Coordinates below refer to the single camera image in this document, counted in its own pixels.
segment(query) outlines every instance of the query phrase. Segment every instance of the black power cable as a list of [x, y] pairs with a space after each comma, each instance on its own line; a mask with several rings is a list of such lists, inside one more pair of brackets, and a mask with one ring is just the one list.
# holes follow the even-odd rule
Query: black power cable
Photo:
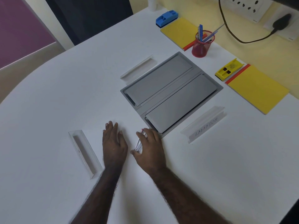
[[264, 38], [261, 38], [261, 39], [258, 39], [258, 40], [255, 40], [255, 41], [248, 41], [248, 42], [245, 42], [245, 41], [241, 41], [240, 39], [238, 39], [232, 32], [231, 30], [228, 28], [228, 25], [226, 23], [226, 20], [225, 20], [225, 17], [224, 17], [224, 14], [223, 14], [223, 11], [222, 11], [222, 7], [221, 7], [221, 2], [220, 0], [218, 0], [219, 2], [219, 9], [220, 9], [220, 13], [222, 15], [222, 18], [223, 18], [223, 21], [224, 21], [224, 24], [226, 26], [226, 29], [228, 30], [228, 32], [239, 42], [243, 43], [243, 44], [248, 44], [248, 43], [253, 43], [253, 42], [257, 42], [257, 41], [262, 41], [268, 37], [270, 37], [272, 34], [276, 33], [277, 31], [279, 30], [283, 30], [285, 29], [288, 25], [289, 25], [289, 22], [290, 22], [290, 19], [292, 17], [291, 14], [287, 14], [285, 16], [283, 16], [282, 18], [278, 19], [277, 21], [274, 22], [273, 24], [273, 30], [271, 31], [271, 33], [264, 37]]

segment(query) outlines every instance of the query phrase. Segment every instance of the purple cabinet door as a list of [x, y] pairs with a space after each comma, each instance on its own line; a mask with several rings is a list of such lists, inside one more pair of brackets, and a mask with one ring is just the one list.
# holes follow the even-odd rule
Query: purple cabinet door
[[53, 42], [22, 0], [0, 0], [0, 69]]

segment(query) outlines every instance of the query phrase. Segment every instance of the hairy arm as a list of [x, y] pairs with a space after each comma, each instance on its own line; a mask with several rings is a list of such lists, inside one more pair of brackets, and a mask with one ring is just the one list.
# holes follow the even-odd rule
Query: hairy arm
[[149, 174], [180, 224], [227, 224], [228, 222], [202, 201], [170, 169], [162, 141], [156, 131], [144, 129], [147, 138], [137, 132], [142, 143], [142, 154], [132, 150], [138, 165]]
[[105, 224], [123, 164], [128, 153], [128, 146], [122, 132], [118, 132], [118, 124], [111, 121], [103, 131], [103, 158], [105, 169], [71, 224]]

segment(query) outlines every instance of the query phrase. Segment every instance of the electrical outlet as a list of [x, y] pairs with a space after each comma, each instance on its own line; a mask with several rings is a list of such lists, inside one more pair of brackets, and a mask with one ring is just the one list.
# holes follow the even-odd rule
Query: electrical outlet
[[290, 20], [290, 24], [283, 30], [276, 32], [276, 34], [280, 35], [288, 39], [289, 41], [294, 41], [299, 36], [299, 11], [296, 11], [290, 7], [281, 5], [274, 15], [268, 20], [268, 22], [264, 25], [264, 28], [267, 30], [273, 30], [273, 23], [279, 18], [285, 16], [286, 14], [292, 14], [292, 18]]
[[221, 6], [257, 23], [273, 3], [272, 0], [220, 0]]

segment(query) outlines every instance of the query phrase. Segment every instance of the blue eraser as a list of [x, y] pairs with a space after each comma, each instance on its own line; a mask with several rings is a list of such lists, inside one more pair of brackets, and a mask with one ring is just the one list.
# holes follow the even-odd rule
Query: blue eraser
[[156, 25], [159, 28], [164, 27], [178, 18], [178, 13], [174, 10], [168, 11], [156, 19]]

